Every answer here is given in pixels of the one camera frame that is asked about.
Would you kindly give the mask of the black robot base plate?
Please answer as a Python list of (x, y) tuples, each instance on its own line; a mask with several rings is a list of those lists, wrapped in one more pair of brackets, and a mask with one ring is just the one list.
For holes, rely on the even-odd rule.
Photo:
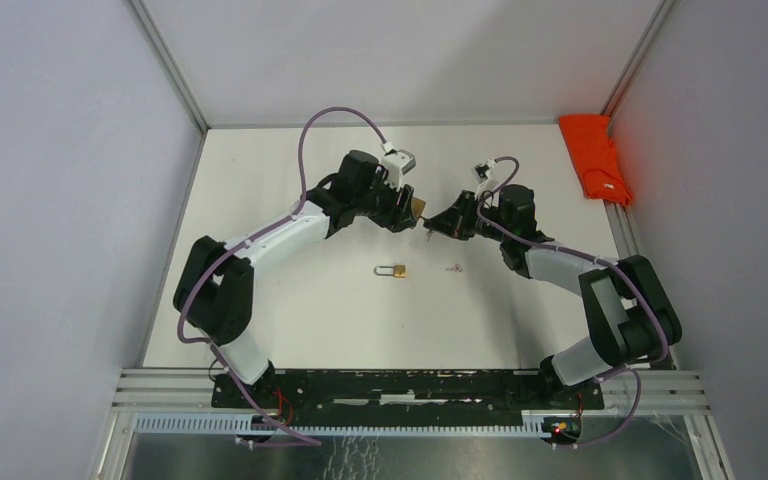
[(214, 380), (211, 405), (256, 402), (303, 427), (508, 427), (526, 410), (602, 410), (600, 387), (552, 384), (536, 370), (305, 370), (264, 374), (239, 390), (227, 374)]

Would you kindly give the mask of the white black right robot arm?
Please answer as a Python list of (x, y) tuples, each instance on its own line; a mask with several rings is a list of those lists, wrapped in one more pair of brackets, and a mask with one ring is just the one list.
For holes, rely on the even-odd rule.
[(538, 228), (534, 193), (523, 185), (502, 187), (496, 205), (486, 193), (464, 190), (423, 225), (460, 241), (492, 239), (509, 270), (582, 300), (586, 336), (539, 366), (538, 396), (551, 408), (566, 406), (588, 380), (665, 358), (682, 338), (680, 320), (646, 257), (606, 260), (560, 245)]

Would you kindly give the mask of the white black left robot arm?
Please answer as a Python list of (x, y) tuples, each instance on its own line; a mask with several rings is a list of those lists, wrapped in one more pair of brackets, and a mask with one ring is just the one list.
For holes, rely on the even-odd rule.
[(193, 244), (173, 306), (237, 376), (235, 392), (248, 406), (262, 407), (274, 394), (272, 363), (248, 330), (257, 277), (358, 217), (393, 233), (414, 228), (424, 203), (405, 177), (415, 166), (405, 150), (387, 149), (382, 158), (352, 150), (288, 215), (239, 238)]

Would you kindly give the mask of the large brass padlock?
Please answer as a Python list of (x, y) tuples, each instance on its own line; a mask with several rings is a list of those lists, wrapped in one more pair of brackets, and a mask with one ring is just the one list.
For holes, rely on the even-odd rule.
[(423, 213), (426, 207), (426, 201), (417, 197), (411, 199), (411, 213), (417, 220), (423, 219)]

